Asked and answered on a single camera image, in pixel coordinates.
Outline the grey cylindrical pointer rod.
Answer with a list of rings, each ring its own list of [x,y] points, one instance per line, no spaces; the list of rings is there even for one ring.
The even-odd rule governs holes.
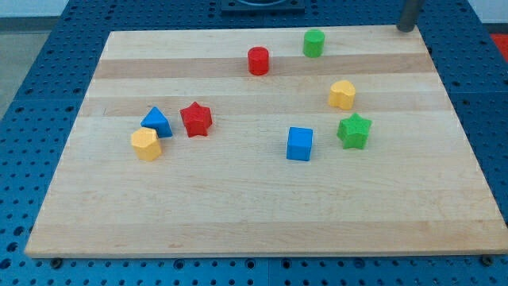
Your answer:
[[[417,24],[425,0],[405,0],[396,28],[400,32],[412,32]]]

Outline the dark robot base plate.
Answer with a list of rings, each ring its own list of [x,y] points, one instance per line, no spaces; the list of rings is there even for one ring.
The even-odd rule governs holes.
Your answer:
[[[304,12],[304,0],[221,0],[221,12],[231,13],[270,13]]]

